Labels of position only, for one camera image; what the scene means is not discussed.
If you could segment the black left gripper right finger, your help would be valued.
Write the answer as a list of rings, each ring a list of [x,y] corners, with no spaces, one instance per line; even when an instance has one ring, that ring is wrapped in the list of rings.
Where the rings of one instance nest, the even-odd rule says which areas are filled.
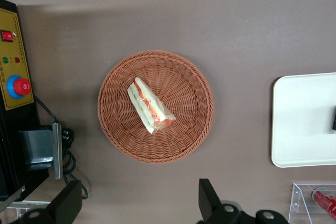
[[[198,206],[203,223],[240,223],[239,205],[233,201],[220,200],[207,178],[201,178],[198,182]]]

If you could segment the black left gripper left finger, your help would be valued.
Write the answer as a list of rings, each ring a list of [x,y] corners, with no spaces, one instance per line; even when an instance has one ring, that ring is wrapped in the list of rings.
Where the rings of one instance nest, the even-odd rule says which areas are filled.
[[[73,223],[81,208],[81,181],[71,181],[46,208],[26,212],[17,223]]]

